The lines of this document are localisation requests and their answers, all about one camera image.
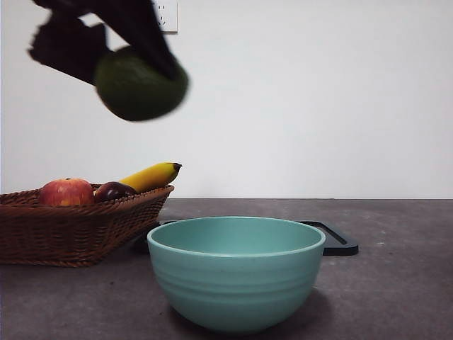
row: woven basket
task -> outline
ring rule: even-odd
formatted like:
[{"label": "woven basket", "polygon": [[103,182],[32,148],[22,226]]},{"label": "woven basket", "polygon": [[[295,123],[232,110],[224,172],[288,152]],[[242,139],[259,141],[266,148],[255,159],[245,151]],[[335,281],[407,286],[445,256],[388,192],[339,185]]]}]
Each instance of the woven basket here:
[{"label": "woven basket", "polygon": [[2,194],[0,264],[92,266],[153,227],[173,189],[69,207],[39,205],[40,189]]}]

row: teal bowl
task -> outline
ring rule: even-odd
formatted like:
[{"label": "teal bowl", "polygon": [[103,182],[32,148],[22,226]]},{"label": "teal bowl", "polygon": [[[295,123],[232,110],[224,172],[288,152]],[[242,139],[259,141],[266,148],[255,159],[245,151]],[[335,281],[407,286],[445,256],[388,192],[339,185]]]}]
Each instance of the teal bowl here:
[{"label": "teal bowl", "polygon": [[152,268],[170,305],[215,332],[252,334],[302,306],[326,236],[267,217],[202,217],[147,235]]}]

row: bowl rim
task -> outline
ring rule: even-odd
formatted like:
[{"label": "bowl rim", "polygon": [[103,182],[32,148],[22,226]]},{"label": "bowl rim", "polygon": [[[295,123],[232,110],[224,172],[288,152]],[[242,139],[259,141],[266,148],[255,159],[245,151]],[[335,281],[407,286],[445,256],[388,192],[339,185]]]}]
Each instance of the bowl rim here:
[{"label": "bowl rim", "polygon": [[[162,244],[160,242],[157,242],[155,239],[153,239],[153,234],[163,228],[166,228],[170,225],[175,225],[175,224],[180,224],[184,223],[187,221],[197,221],[197,220],[213,220],[213,219],[236,219],[236,218],[241,218],[241,219],[259,219],[259,220],[275,220],[279,222],[287,222],[290,224],[294,225],[300,225],[302,227],[305,227],[307,229],[311,229],[315,231],[317,234],[320,235],[320,240],[317,241],[317,243],[311,244],[309,246],[304,246],[302,248],[298,249],[291,249],[291,250],[285,250],[285,251],[271,251],[271,252],[265,252],[265,253],[245,253],[245,254],[235,254],[235,253],[212,253],[212,252],[205,252],[205,251],[195,251],[195,250],[187,250],[187,249],[181,249],[181,248],[176,248],[174,246],[167,246],[165,244]],[[148,232],[147,234],[147,241],[148,245],[156,246],[158,248],[162,248],[168,251],[173,251],[179,254],[187,254],[191,256],[205,256],[205,257],[227,257],[227,258],[257,258],[257,257],[273,257],[273,256],[284,256],[284,255],[290,255],[290,254],[298,254],[298,253],[303,253],[306,251],[310,251],[312,249],[322,247],[324,242],[326,241],[326,235],[319,230],[318,228],[312,227],[311,225],[306,225],[304,223],[292,221],[292,220],[286,220],[282,218],[275,218],[275,217],[259,217],[259,216],[239,216],[239,215],[228,215],[228,216],[207,216],[207,217],[194,217],[194,218],[188,218],[184,220],[178,220],[174,222],[169,222],[164,225],[158,226]]]}]

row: wall outlet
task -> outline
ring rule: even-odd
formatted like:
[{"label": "wall outlet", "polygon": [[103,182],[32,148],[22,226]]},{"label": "wall outlet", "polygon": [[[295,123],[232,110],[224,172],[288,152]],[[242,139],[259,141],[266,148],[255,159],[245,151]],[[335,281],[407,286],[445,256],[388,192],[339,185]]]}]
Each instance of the wall outlet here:
[{"label": "wall outlet", "polygon": [[162,32],[178,32],[178,2],[176,0],[151,0],[151,3]]}]

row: banana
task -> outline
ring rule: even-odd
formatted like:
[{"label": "banana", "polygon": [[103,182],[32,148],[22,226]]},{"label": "banana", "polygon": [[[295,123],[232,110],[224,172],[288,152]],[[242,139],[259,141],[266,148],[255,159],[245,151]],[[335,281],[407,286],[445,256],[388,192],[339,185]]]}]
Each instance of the banana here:
[{"label": "banana", "polygon": [[172,182],[177,177],[181,167],[182,165],[179,163],[158,163],[120,179],[119,182],[133,187],[138,193],[143,193],[161,188]]}]

